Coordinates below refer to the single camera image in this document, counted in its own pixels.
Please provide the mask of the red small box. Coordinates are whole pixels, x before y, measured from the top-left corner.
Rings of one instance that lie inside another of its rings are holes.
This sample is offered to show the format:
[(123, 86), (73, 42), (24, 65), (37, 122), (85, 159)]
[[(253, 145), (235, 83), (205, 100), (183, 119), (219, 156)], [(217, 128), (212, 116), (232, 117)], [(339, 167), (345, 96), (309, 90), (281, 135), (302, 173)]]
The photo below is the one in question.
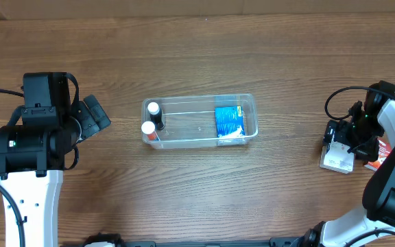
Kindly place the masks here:
[(382, 163), (385, 161), (385, 159), (389, 156), (390, 152), (392, 151), (392, 147), (389, 143), (389, 141), (385, 138), (379, 137), (379, 155), (378, 159), (376, 161), (368, 161), (365, 163), (364, 167), (371, 169), (373, 171), (376, 171)]

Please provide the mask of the white bandage box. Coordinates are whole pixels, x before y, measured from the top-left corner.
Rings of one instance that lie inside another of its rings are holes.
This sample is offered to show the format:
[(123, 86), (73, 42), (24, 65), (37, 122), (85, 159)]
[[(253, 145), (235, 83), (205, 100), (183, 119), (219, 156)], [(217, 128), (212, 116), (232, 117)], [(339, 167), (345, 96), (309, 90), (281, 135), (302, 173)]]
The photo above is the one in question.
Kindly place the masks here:
[(348, 153), (349, 146), (332, 141), (322, 147), (319, 167), (343, 174), (353, 171), (355, 155)]

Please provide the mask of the orange tube white cap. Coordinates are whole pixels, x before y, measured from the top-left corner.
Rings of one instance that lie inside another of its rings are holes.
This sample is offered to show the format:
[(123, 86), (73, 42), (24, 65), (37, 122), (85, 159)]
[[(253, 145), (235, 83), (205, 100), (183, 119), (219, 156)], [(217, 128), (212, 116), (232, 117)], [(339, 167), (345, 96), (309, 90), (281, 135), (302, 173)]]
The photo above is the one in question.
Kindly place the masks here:
[(143, 133), (143, 139), (146, 141), (160, 140), (156, 132), (156, 125), (152, 121), (144, 121), (141, 124), (141, 132)]

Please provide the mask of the black bottle white cap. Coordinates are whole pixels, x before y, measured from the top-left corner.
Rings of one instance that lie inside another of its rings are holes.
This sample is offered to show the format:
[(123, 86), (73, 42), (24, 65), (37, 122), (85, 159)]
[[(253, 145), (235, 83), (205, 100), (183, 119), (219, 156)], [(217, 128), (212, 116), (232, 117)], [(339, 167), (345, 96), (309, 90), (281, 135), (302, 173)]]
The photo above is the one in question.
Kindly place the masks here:
[(163, 112), (161, 107), (156, 102), (150, 102), (147, 105), (147, 110), (151, 121), (155, 124), (157, 130), (162, 130), (165, 125), (163, 122)]

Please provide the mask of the blue lozenge box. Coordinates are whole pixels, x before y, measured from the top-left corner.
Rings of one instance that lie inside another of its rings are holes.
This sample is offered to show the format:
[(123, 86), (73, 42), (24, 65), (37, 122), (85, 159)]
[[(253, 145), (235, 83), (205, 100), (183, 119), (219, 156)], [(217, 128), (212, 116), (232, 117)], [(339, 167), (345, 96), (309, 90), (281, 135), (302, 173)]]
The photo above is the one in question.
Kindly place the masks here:
[(237, 138), (245, 135), (243, 111), (240, 106), (216, 108), (215, 122), (219, 138)]

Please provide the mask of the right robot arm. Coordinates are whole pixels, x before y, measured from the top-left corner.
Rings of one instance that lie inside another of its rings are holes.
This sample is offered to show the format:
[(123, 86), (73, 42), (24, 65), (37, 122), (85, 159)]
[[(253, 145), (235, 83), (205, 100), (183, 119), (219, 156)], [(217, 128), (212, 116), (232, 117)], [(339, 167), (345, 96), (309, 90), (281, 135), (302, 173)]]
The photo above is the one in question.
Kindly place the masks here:
[(323, 138), (323, 166), (334, 169), (355, 160), (379, 157), (380, 137), (391, 152), (368, 181), (360, 206), (345, 215), (310, 228), (293, 246), (365, 246), (395, 236), (395, 84), (379, 81), (366, 89), (343, 117), (331, 116)]

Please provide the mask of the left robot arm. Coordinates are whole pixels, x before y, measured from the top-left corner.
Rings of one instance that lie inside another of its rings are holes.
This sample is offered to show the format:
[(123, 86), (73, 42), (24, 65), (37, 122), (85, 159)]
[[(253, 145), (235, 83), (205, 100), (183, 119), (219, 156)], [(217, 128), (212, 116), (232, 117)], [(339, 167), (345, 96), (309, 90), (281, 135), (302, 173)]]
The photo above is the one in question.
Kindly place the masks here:
[(57, 246), (65, 156), (111, 121), (94, 95), (69, 92), (67, 72), (26, 73), (24, 103), (0, 128), (6, 246)]

